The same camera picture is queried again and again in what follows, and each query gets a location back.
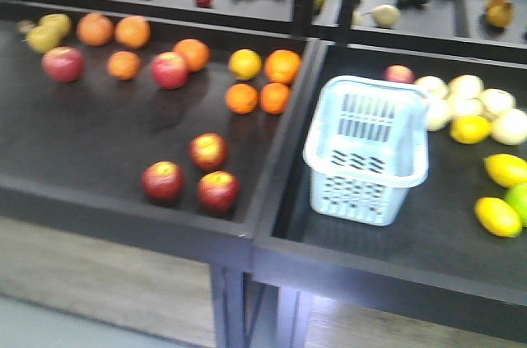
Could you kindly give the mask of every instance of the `lime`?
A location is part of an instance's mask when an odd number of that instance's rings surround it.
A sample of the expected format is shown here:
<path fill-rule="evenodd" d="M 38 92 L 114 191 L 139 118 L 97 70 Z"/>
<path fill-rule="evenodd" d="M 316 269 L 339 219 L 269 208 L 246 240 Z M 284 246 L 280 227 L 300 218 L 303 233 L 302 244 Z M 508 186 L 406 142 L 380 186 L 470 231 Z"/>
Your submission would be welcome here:
<path fill-rule="evenodd" d="M 479 223 L 499 237 L 516 237 L 521 233 L 520 216 L 514 209 L 495 197 L 481 197 L 474 207 Z"/>
<path fill-rule="evenodd" d="M 262 70 L 262 58 L 254 50 L 239 49 L 229 58 L 229 69 L 236 79 L 248 81 Z"/>
<path fill-rule="evenodd" d="M 462 144 L 475 144 L 487 138 L 491 129 L 491 123 L 483 116 L 463 115 L 452 121 L 450 136 Z"/>
<path fill-rule="evenodd" d="M 483 161 L 488 175 L 504 188 L 527 182 L 527 161 L 508 153 L 490 155 Z"/>
<path fill-rule="evenodd" d="M 505 201 L 516 211 L 523 225 L 527 227 L 527 182 L 518 183 L 507 190 Z"/>

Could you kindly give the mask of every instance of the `apple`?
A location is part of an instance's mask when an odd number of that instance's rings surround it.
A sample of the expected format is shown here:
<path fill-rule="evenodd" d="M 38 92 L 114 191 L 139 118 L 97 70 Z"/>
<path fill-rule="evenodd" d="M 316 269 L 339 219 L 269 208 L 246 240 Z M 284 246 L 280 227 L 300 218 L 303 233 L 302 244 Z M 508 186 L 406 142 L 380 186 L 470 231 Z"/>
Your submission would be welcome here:
<path fill-rule="evenodd" d="M 181 193 L 184 173 L 171 161 L 158 161 L 145 169 L 141 176 L 142 188 L 154 202 L 171 203 Z"/>
<path fill-rule="evenodd" d="M 236 203 L 240 191 L 238 178 L 227 171 L 215 171 L 198 182 L 198 198 L 212 212 L 229 211 Z"/>
<path fill-rule="evenodd" d="M 36 26 L 26 35 L 27 44 L 37 53 L 46 53 L 57 47 L 62 38 L 55 26 Z"/>
<path fill-rule="evenodd" d="M 55 26 L 62 38 L 72 30 L 72 20 L 65 13 L 50 13 L 39 19 L 39 26 Z"/>
<path fill-rule="evenodd" d="M 222 136 L 215 132 L 205 132 L 190 142 L 189 153 L 200 169 L 211 172 L 222 166 L 229 151 Z"/>
<path fill-rule="evenodd" d="M 163 52 L 154 57 L 152 75 L 161 89 L 175 89 L 189 79 L 189 68 L 183 56 L 176 52 Z"/>
<path fill-rule="evenodd" d="M 399 83 L 413 83 L 415 76 L 410 68 L 406 66 L 393 65 L 385 69 L 386 81 Z"/>
<path fill-rule="evenodd" d="M 504 200 L 520 216 L 523 226 L 527 227 L 527 182 L 517 183 L 507 189 Z"/>
<path fill-rule="evenodd" d="M 84 57 L 79 49 L 58 46 L 42 56 L 42 68 L 57 82 L 73 82 L 84 72 Z"/>

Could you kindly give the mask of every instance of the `pear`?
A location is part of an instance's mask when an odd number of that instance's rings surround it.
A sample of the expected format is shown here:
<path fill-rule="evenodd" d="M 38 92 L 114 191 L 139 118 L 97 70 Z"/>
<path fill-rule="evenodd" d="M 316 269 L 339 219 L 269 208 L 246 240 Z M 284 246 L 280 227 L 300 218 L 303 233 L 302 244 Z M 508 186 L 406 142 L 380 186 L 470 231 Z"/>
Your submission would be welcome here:
<path fill-rule="evenodd" d="M 399 21 L 401 11 L 393 5 L 383 4 L 373 8 L 371 15 L 379 27 L 391 29 Z"/>

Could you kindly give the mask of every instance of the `orange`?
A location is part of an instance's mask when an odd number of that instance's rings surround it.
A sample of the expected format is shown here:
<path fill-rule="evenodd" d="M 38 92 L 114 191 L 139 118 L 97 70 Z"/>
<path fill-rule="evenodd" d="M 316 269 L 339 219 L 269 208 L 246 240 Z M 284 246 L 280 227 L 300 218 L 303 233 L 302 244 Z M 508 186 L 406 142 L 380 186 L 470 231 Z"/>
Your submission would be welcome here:
<path fill-rule="evenodd" d="M 100 13 L 88 13 L 77 24 L 77 37 L 91 46 L 108 44 L 114 37 L 114 23 Z"/>
<path fill-rule="evenodd" d="M 302 59 L 297 52 L 278 49 L 269 54 L 263 66 L 271 82 L 290 84 L 296 78 Z"/>
<path fill-rule="evenodd" d="M 236 83 L 225 94 L 225 102 L 232 112 L 248 114 L 258 105 L 258 91 L 246 83 Z"/>
<path fill-rule="evenodd" d="M 211 57 L 211 50 L 199 39 L 187 38 L 174 45 L 173 52 L 183 56 L 190 72 L 196 72 L 205 67 Z"/>
<path fill-rule="evenodd" d="M 121 50 L 110 56 L 106 69 L 112 77 L 128 80 L 134 78 L 141 68 L 141 59 L 134 52 Z"/>
<path fill-rule="evenodd" d="M 268 83 L 260 91 L 260 107 L 269 114 L 282 114 L 291 95 L 289 86 L 283 83 Z"/>
<path fill-rule="evenodd" d="M 142 48 L 150 40 L 150 23 L 140 15 L 127 16 L 117 23 L 115 39 L 132 49 Z"/>

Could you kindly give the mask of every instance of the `floor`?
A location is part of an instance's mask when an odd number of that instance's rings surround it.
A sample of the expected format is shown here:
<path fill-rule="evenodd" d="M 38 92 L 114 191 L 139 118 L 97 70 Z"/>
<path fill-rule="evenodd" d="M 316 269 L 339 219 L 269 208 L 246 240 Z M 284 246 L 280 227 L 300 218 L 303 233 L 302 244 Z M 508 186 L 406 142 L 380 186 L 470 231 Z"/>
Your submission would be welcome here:
<path fill-rule="evenodd" d="M 212 348 L 208 266 L 0 217 L 0 347 L 42 346 Z M 525 348 L 315 299 L 306 348 L 386 346 Z"/>

